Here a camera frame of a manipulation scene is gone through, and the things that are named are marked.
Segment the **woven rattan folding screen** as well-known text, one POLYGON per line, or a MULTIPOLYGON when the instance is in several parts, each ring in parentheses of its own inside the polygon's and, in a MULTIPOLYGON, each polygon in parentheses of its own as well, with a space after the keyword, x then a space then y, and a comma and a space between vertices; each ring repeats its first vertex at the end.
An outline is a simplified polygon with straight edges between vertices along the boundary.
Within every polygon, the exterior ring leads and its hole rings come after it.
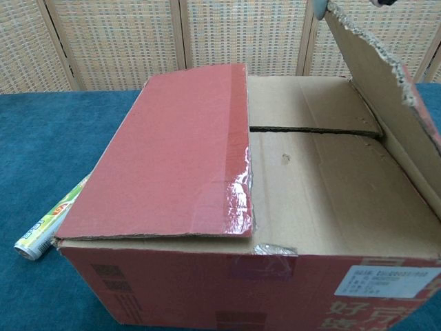
POLYGON ((131 90, 221 63, 349 76, 313 0, 0 0, 0 94, 131 90))

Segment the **green white plastic wrap roll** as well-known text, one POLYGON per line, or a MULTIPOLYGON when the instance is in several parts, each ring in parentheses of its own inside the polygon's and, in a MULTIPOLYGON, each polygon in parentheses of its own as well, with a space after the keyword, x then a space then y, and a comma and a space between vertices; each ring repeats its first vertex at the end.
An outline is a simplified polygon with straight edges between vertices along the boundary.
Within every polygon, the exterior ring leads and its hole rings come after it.
POLYGON ((90 174, 84 177, 49 212, 37 221, 14 245, 24 258, 36 261, 51 246, 54 233, 59 229, 68 212, 83 190, 90 174))

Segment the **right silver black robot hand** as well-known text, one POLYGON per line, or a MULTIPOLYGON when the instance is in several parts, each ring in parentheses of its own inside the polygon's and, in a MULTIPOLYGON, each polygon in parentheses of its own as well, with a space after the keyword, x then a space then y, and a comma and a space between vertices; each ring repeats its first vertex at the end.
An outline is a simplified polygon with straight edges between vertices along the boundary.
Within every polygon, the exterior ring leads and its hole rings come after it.
MULTIPOLYGON (((375 7, 392 6, 397 0, 369 0, 375 7)), ((329 0, 312 0, 313 12, 317 20, 324 18, 329 0)))

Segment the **red printed cardboard box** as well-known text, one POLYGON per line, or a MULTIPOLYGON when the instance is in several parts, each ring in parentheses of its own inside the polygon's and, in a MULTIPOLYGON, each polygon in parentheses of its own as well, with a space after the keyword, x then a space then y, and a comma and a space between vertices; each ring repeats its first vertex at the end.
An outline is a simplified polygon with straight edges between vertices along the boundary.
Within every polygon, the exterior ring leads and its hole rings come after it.
POLYGON ((441 135, 335 3, 351 72, 147 80, 55 235, 119 323, 387 331, 441 291, 441 135))

